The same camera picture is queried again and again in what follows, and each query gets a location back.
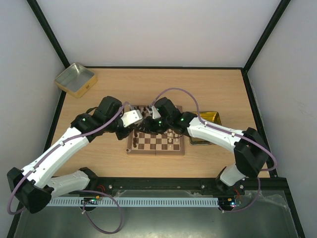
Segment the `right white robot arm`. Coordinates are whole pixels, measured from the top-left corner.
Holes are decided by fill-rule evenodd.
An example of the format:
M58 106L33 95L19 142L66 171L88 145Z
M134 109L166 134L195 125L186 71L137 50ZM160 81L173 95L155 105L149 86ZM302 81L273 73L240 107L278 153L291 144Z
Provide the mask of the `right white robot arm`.
M216 189L221 194L227 194L236 182L244 178L257 178L268 158L268 149L255 129L234 130L204 120L197 113L182 113L163 97L151 107L150 115L139 130L163 134L169 129L179 135L219 145L234 154L235 163L222 169L215 180Z

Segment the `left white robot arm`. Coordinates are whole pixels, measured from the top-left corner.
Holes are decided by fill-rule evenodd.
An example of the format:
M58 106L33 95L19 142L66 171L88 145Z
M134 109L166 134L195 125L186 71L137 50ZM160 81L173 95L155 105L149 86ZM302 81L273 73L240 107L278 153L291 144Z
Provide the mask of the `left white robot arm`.
M80 114L62 137L40 157L22 169L13 167L7 173L11 198L16 197L23 205L18 213L28 210L31 214L44 209L56 197L69 192L84 190L92 179L88 169L54 177L55 172L77 151L105 132L116 133L119 140L127 137L142 121L139 110L105 116L95 110L95 118L88 113Z

